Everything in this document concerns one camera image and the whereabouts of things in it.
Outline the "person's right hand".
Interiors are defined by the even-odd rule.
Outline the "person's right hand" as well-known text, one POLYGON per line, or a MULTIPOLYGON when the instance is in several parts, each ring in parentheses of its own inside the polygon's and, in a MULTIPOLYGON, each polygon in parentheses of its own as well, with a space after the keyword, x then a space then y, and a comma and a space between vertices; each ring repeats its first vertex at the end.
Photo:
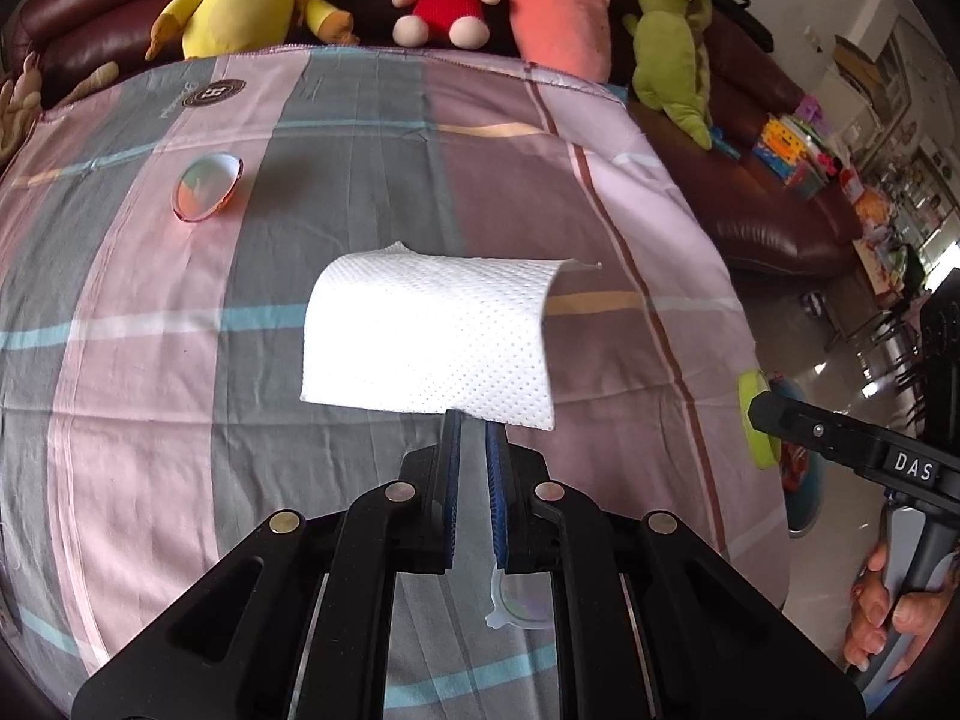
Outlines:
POLYGON ((939 592, 908 593, 896 603, 890 600, 889 590, 882 582, 887 564, 887 546, 877 543, 867 556, 861 577, 851 587, 851 621, 844 636, 843 658, 848 665, 866 671, 869 658, 878 655, 887 644, 892 631, 901 637, 911 637, 907 653, 893 668, 892 678, 906 673, 939 626, 953 592, 958 585, 958 559, 947 575, 939 592))

